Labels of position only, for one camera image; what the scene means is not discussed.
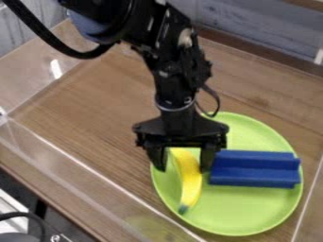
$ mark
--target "blue block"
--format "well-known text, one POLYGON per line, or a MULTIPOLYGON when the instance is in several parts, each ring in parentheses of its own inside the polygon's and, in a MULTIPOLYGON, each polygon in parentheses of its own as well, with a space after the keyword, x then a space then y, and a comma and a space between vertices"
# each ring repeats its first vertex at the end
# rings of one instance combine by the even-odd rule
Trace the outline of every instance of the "blue block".
POLYGON ((223 150, 215 159, 216 167, 260 169, 299 169, 300 160, 287 152, 223 150))
POLYGON ((299 165, 292 153, 223 150, 213 162, 209 183, 291 189, 300 183, 299 165))

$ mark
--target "yellow banana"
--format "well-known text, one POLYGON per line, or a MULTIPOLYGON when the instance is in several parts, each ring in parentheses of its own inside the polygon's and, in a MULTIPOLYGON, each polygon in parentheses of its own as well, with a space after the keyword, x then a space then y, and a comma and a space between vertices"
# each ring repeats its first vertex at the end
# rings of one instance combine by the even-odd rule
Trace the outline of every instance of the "yellow banana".
POLYGON ((203 178, 197 160, 188 150, 171 148, 171 156, 181 179, 181 198, 177 212, 183 215, 196 205, 203 178))

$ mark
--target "wooden table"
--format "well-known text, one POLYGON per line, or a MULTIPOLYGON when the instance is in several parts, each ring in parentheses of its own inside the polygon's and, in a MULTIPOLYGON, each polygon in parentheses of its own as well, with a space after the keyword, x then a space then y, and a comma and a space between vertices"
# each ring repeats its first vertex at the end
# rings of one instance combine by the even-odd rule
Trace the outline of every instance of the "wooden table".
MULTIPOLYGON (((71 45, 89 46, 68 22, 56 33, 71 45)), ((292 238, 323 151, 318 121, 323 117, 322 79, 217 43, 201 43, 215 61, 216 78, 211 85, 219 89, 221 109, 265 122, 285 136, 303 160, 301 205, 281 226, 248 237, 217 236, 189 227, 155 193, 149 160, 135 147, 131 132, 133 123, 157 115, 152 81, 144 63, 124 45, 96 60, 77 61, 33 40, 0 60, 0 83, 8 94, 0 95, 0 106, 12 111, 7 128, 0 129, 0 166, 100 241, 140 240, 140 236, 125 233, 127 228, 120 227, 108 211, 111 208, 129 220, 149 207, 207 241, 288 242, 292 238), (20 105, 19 95, 29 96, 53 82, 53 60, 65 74, 20 105), (308 109, 318 112, 307 119, 308 109), (15 140, 4 142, 5 137, 15 140), (119 197, 119 189, 131 194, 119 197), (133 198, 143 201, 144 209, 128 206, 133 198)), ((209 97, 201 95, 200 100, 211 109, 209 97)))

